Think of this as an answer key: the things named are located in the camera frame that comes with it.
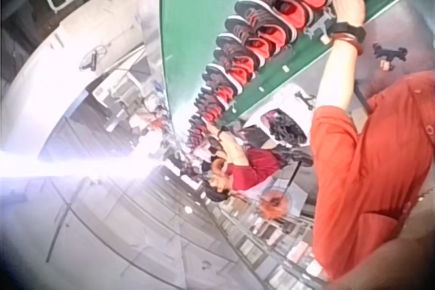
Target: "dark hair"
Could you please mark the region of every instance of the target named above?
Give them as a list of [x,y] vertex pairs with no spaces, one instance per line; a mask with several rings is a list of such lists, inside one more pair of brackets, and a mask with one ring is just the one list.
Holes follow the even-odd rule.
[[229,199],[230,195],[228,193],[230,192],[228,189],[224,189],[222,193],[219,193],[216,188],[211,187],[208,182],[204,182],[204,191],[205,195],[210,199],[212,202],[223,202],[227,199]]
[[216,149],[215,147],[211,146],[211,147],[209,147],[209,151],[210,151],[211,154],[216,154],[218,149]]

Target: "shoe display shelf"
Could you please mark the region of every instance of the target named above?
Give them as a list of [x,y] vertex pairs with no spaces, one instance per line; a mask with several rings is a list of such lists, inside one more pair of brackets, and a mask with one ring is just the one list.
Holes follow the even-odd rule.
[[[215,39],[226,32],[224,22],[234,14],[238,0],[160,0],[160,33],[164,77],[167,83],[169,109],[177,134],[189,128],[188,119],[196,108],[194,100],[205,85],[201,75],[213,62]],[[366,20],[377,16],[398,0],[366,0]],[[253,108],[265,104],[272,93],[296,75],[303,75],[321,58],[330,45],[299,32],[291,49],[284,49],[268,59],[243,92],[238,95],[221,117],[228,124]],[[316,73],[320,81],[321,71]]]

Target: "orange shirt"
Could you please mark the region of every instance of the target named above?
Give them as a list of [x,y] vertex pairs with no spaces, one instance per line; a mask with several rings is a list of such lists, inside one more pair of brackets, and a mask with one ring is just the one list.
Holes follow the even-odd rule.
[[368,104],[361,134],[337,107],[313,116],[313,252],[332,279],[398,235],[433,160],[434,72],[407,75]]

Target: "store shelf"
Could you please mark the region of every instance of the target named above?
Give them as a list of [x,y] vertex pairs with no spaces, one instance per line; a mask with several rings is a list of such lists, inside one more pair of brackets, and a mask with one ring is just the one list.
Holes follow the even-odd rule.
[[[195,112],[193,101],[204,82],[201,74],[213,60],[215,37],[224,31],[224,21],[234,13],[237,0],[161,0],[162,53],[169,106],[176,132],[188,125]],[[367,19],[375,18],[395,0],[366,0]],[[304,35],[290,52],[269,61],[246,86],[222,120],[237,119],[295,74],[302,72],[328,50]],[[283,65],[290,69],[283,71]]]
[[256,205],[230,200],[226,204],[209,203],[207,210],[221,227],[235,251],[243,257],[253,273],[265,284],[265,289],[320,289],[324,280],[311,275],[307,266],[314,260],[305,235],[311,226],[292,219],[283,232],[283,226],[260,219]]

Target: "woman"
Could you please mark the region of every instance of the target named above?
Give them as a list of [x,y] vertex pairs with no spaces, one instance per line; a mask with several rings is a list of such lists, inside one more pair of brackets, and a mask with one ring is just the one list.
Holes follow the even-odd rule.
[[[211,165],[210,184],[205,183],[205,193],[210,200],[222,202],[229,196],[236,196],[259,201],[260,210],[265,209],[262,210],[263,216],[269,219],[282,217],[288,213],[299,215],[301,212],[307,217],[313,217],[315,200],[308,199],[308,193],[297,185],[288,188],[289,180],[279,176],[276,178],[275,174],[284,166],[289,166],[289,161],[297,161],[296,168],[285,171],[285,173],[292,173],[293,179],[300,166],[313,165],[309,154],[299,149],[290,151],[286,148],[280,151],[253,147],[244,149],[231,133],[219,131],[209,124],[207,128],[212,135],[219,138],[223,148],[223,151],[217,152],[219,158]],[[292,196],[298,199],[294,203],[290,200]]]
[[[334,0],[337,21],[358,31],[364,0]],[[413,73],[368,99],[361,133],[347,115],[360,40],[338,33],[311,126],[319,181],[313,253],[334,280],[399,235],[434,155],[434,72]]]
[[215,126],[207,124],[208,131],[219,139],[223,151],[212,164],[213,177],[210,185],[218,192],[224,189],[245,191],[265,181],[282,164],[277,156],[265,149],[249,147],[244,150],[235,137],[227,131],[219,131]]

